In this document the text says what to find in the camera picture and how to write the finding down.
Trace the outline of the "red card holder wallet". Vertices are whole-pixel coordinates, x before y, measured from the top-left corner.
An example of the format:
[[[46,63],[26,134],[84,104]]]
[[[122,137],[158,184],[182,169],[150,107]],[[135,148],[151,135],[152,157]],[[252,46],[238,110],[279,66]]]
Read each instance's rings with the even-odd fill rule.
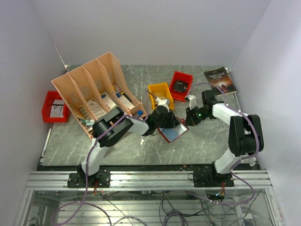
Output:
[[[164,128],[158,128],[158,132],[162,135],[162,137],[168,142],[171,143],[175,141],[177,138],[179,138],[181,135],[183,135],[185,132],[189,130],[188,127],[185,126],[185,120],[179,119],[179,125],[175,126],[171,129],[164,129]]]

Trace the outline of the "black credit card stack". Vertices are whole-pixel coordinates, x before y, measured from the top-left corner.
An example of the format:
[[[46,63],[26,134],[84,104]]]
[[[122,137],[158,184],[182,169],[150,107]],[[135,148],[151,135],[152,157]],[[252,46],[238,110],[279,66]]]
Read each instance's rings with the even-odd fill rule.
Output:
[[[176,92],[186,92],[187,87],[188,87],[188,83],[181,80],[176,80],[173,85],[173,90]]]

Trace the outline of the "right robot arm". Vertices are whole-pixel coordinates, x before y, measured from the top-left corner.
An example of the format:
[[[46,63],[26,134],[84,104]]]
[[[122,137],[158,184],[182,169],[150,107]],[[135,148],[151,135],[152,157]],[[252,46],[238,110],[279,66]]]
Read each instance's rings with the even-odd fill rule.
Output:
[[[188,95],[186,126],[197,126],[205,119],[220,119],[229,126],[228,149],[216,161],[204,169],[194,171],[188,178],[195,187],[233,186],[232,171],[242,160],[254,157],[264,148],[260,117],[245,114],[230,107],[225,101],[218,101],[213,90],[201,94],[203,106],[197,106],[196,97]]]

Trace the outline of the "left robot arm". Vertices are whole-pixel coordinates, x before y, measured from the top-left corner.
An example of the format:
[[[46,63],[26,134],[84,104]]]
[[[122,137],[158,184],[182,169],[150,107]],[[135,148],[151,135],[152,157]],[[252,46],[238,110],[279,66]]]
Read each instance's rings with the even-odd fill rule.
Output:
[[[113,109],[92,126],[93,139],[90,150],[78,166],[80,183],[85,187],[91,187],[95,183],[102,158],[126,133],[146,137],[152,135],[156,129],[173,129],[178,125],[180,122],[173,111],[163,105],[143,118],[127,115],[119,107]]]

